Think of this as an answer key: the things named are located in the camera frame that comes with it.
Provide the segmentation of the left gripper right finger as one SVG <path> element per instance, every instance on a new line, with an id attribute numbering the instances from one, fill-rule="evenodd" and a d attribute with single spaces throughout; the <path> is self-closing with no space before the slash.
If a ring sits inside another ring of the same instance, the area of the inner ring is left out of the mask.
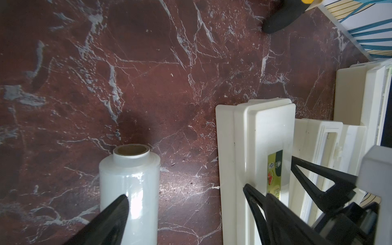
<path id="1" fill-rule="evenodd" d="M 266 195 L 263 211 L 272 245 L 330 244 L 272 194 Z"/>

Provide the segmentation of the long plastic wrap roll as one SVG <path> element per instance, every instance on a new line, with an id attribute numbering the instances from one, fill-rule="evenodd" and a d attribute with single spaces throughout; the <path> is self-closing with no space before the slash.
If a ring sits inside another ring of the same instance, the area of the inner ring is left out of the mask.
<path id="1" fill-rule="evenodd" d="M 101 211 L 120 195 L 128 198 L 122 244 L 157 244 L 160 157 L 146 145 L 122 145 L 100 162 L 99 175 Z"/>

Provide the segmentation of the white wrap dispenser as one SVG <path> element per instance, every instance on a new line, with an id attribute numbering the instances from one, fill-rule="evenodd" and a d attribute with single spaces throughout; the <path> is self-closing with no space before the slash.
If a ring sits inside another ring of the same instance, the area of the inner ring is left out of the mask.
<path id="1" fill-rule="evenodd" d="M 290 99 L 253 99 L 215 112 L 223 243 L 259 245 L 243 188 L 250 184 L 289 204 L 296 106 Z"/>
<path id="2" fill-rule="evenodd" d="M 366 150 L 381 145 L 391 84 L 391 59 L 354 64 L 336 72 L 333 119 L 365 126 Z"/>
<path id="3" fill-rule="evenodd" d="M 338 121 L 296 119 L 293 155 L 356 176 L 364 156 L 366 131 L 365 126 Z M 290 179 L 289 208 L 309 225 L 322 214 L 294 175 Z"/>

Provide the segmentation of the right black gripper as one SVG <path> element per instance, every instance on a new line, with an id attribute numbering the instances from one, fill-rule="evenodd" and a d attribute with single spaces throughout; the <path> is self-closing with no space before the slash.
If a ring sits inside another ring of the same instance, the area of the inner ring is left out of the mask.
<path id="1" fill-rule="evenodd" d="M 356 194 L 357 176 L 295 156 L 291 172 L 316 206 L 328 213 L 322 214 L 312 226 L 324 240 L 332 245 L 375 243 L 379 204 L 372 202 L 361 207 L 351 203 L 343 208 Z"/>

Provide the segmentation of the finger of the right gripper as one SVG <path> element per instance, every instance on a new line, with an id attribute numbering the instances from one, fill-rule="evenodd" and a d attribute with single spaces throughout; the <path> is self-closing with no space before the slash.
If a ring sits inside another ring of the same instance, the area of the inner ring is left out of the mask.
<path id="1" fill-rule="evenodd" d="M 253 214 L 257 231 L 262 244 L 270 245 L 271 240 L 268 234 L 266 220 L 261 212 L 261 210 L 264 209 L 263 205 L 265 202 L 265 196 L 250 184 L 246 184 L 243 187 L 243 192 L 247 199 L 250 210 Z"/>

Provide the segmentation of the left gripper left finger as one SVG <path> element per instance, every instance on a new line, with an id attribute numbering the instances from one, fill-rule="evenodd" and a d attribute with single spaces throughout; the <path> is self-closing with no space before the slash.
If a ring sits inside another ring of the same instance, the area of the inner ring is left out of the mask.
<path id="1" fill-rule="evenodd" d="M 120 195 L 66 245 L 120 245 L 129 214 L 129 201 Z"/>

